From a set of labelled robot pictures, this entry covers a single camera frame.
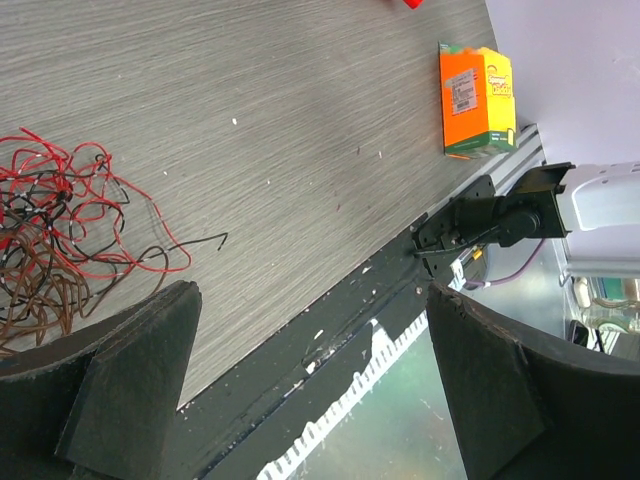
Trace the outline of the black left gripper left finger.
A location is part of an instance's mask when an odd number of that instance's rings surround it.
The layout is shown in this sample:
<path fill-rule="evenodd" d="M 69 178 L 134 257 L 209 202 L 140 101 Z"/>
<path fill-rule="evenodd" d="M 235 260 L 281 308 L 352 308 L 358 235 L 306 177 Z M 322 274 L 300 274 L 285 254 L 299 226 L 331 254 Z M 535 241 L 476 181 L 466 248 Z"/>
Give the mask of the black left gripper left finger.
<path fill-rule="evenodd" d="M 157 479 L 202 308 L 176 281 L 1 362 L 4 479 Z"/>

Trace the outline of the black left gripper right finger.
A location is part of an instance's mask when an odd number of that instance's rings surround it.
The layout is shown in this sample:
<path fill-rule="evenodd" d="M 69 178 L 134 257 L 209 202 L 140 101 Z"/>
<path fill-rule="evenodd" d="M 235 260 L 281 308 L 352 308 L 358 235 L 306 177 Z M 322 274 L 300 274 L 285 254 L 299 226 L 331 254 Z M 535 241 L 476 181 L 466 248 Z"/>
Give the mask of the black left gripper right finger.
<path fill-rule="evenodd" d="M 438 283 L 429 331 L 470 479 L 636 479 L 639 364 Z"/>

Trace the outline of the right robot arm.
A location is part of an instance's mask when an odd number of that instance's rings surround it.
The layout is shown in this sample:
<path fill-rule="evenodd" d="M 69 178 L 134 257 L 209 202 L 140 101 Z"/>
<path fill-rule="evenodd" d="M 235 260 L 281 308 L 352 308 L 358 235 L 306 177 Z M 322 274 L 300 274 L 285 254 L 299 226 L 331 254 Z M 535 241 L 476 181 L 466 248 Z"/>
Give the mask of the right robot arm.
<path fill-rule="evenodd" d="M 490 176 L 479 178 L 417 229 L 414 256 L 437 277 L 476 246 L 509 248 L 523 239 L 638 223 L 638 162 L 549 164 L 527 170 L 502 195 Z"/>

